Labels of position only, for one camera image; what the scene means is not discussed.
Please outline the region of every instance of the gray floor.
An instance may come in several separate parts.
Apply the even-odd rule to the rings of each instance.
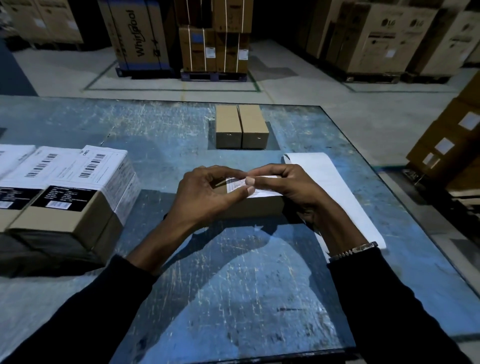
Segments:
[[[69,52],[26,49],[15,58],[40,96],[319,105],[373,166],[405,165],[405,156],[477,69],[445,85],[342,84],[274,41],[251,44],[246,83],[183,83],[116,76],[112,49]],[[406,181],[380,176],[480,292],[480,251]],[[461,344],[480,363],[480,343]]]

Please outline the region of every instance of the fingernail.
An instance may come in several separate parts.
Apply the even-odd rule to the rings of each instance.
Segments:
[[[255,184],[255,178],[252,178],[252,177],[245,178],[245,184],[248,186],[253,186]]]

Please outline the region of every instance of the scratched blue tabletop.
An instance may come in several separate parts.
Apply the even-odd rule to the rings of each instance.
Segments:
[[[127,149],[143,190],[117,245],[121,255],[168,212],[185,172],[214,164],[249,170],[278,163],[285,152],[325,152],[384,236],[386,260],[425,309],[450,336],[478,335],[478,297],[322,109],[261,107],[275,137],[268,150],[238,151],[213,148],[213,104],[0,96],[0,143]],[[320,246],[300,223],[215,222],[187,239],[165,269],[112,363],[355,347]],[[0,359],[96,275],[0,279]]]

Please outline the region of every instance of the barcode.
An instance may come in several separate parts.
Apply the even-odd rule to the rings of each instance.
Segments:
[[[50,201],[46,207],[61,208],[62,210],[68,210],[72,204],[70,202]]]
[[[9,208],[10,206],[12,206],[12,204],[13,201],[0,201],[0,208]]]
[[[50,153],[45,158],[43,158],[40,163],[38,163],[30,172],[28,172],[25,177],[35,177],[39,174],[46,166],[49,165],[51,161],[53,161],[58,154]]]
[[[97,154],[95,157],[90,161],[89,164],[84,168],[83,172],[80,173],[80,177],[88,178],[90,175],[95,171],[95,168],[99,165],[99,163],[105,158],[105,154]]]

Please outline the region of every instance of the black label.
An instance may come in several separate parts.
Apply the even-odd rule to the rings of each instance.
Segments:
[[[35,188],[0,187],[0,210],[22,210],[40,191]]]
[[[80,212],[87,206],[95,192],[96,190],[84,188],[50,186],[32,203],[32,206]]]

